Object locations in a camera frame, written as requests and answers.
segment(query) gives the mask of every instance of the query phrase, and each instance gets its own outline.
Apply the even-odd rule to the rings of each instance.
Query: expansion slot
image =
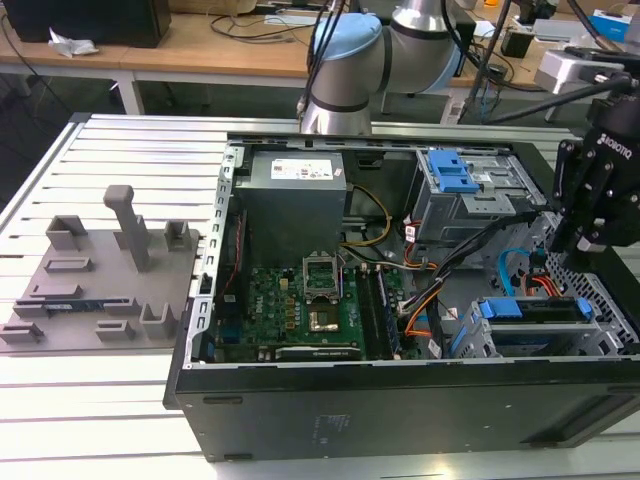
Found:
[[[367,358],[369,360],[389,360],[393,358],[393,355],[377,276],[368,272],[358,272],[356,274],[356,288]]]
[[[382,270],[378,270],[377,277],[378,286],[380,288],[380,297],[382,299],[382,306],[384,308],[384,321],[387,325],[389,340],[391,341],[391,351],[395,354],[400,351],[398,327],[396,325],[396,319],[393,316],[393,310],[391,309],[391,303],[389,301],[389,289],[387,288],[387,282],[384,279],[384,273],[382,273]]]

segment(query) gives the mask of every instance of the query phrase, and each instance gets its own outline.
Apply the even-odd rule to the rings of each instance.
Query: white table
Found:
[[[109,115],[69,124],[0,216],[0,322],[8,320],[48,246],[44,229],[53,215],[77,214],[87,228],[115,228],[103,191],[129,183],[148,227],[186,218],[204,228],[227,132],[295,130],[288,120]],[[570,136],[415,124],[375,124],[374,133],[528,140],[549,160]],[[636,275],[638,251],[621,251]],[[182,413],[162,407],[169,361],[168,353],[0,357],[0,479],[640,478],[640,414],[572,450],[214,466],[202,458]]]

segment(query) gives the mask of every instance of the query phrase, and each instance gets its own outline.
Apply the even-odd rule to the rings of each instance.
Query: blue plastic latch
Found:
[[[514,298],[490,298],[479,306],[484,318],[522,317],[522,311]]]
[[[455,150],[430,150],[429,165],[441,192],[476,193],[480,185],[469,175],[469,167]]]
[[[451,355],[453,355],[455,353],[455,351],[457,350],[457,348],[460,346],[460,342],[462,342],[462,339],[464,338],[464,336],[467,334],[467,327],[463,326],[460,331],[458,332],[458,335],[456,335],[456,338],[453,340],[453,342],[451,343],[451,348],[449,348],[449,353]]]
[[[489,300],[485,300],[478,306],[480,307],[480,311],[482,312],[482,316],[484,318],[493,318],[496,316],[496,312],[494,312],[493,308],[491,308],[491,305],[489,304]]]
[[[576,300],[576,303],[578,304],[578,308],[580,309],[580,312],[582,312],[582,314],[586,318],[590,319],[593,317],[593,307],[591,306],[591,304],[586,298],[578,297],[578,299]]]

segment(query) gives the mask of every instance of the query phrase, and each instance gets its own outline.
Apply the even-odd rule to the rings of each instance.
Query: motherboard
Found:
[[[340,268],[339,298],[319,295],[309,300],[305,282],[312,289],[331,288],[331,269],[309,268],[305,277],[302,267],[253,268],[245,314],[222,321],[215,348],[224,352],[227,362],[312,361],[320,348],[354,360],[381,358],[382,350],[389,356],[399,350],[393,339],[398,338],[396,307],[404,298],[402,281],[396,269]],[[381,300],[383,294],[384,301],[375,303],[388,309],[362,311],[372,303],[371,295]]]

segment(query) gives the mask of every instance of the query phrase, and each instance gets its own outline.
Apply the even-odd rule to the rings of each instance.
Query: robotic arm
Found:
[[[316,47],[331,26],[331,21],[320,24]],[[384,28],[371,15],[342,15],[307,93],[302,132],[371,134],[372,93],[416,93],[444,86],[459,60],[440,0],[404,0],[391,26]]]

